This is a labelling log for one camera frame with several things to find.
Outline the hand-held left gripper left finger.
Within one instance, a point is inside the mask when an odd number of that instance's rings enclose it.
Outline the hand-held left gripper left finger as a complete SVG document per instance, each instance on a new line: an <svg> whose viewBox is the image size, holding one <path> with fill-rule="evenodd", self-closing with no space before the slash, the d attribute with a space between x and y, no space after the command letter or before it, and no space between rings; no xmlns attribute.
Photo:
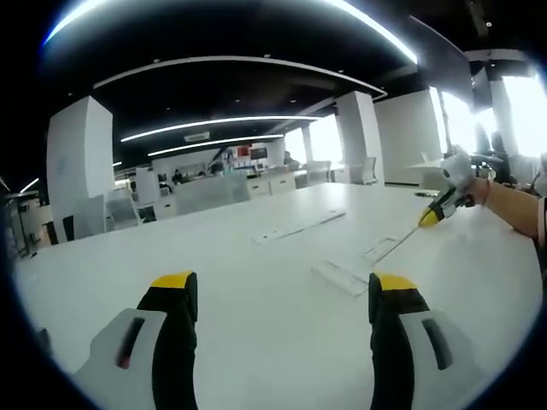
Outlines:
<svg viewBox="0 0 547 410"><path fill-rule="evenodd" d="M197 408L197 316L195 272L157 278L91 340L75 382L100 409Z"/></svg>

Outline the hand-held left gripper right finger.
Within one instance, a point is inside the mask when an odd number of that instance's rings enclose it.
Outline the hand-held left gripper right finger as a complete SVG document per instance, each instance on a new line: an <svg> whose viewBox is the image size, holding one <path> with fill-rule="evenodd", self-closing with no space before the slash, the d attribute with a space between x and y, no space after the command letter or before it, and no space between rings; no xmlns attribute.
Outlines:
<svg viewBox="0 0 547 410"><path fill-rule="evenodd" d="M409 279L368 280L373 409L464 409L485 376L468 336Z"/></svg>

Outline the person's right hand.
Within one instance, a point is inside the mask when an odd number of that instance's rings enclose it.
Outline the person's right hand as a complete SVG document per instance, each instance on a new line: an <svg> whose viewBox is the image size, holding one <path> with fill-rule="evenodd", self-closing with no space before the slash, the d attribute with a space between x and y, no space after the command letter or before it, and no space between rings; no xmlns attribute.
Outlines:
<svg viewBox="0 0 547 410"><path fill-rule="evenodd" d="M473 205L485 205L490 191L490 181L474 177L468 184L467 195L471 197Z"/></svg>

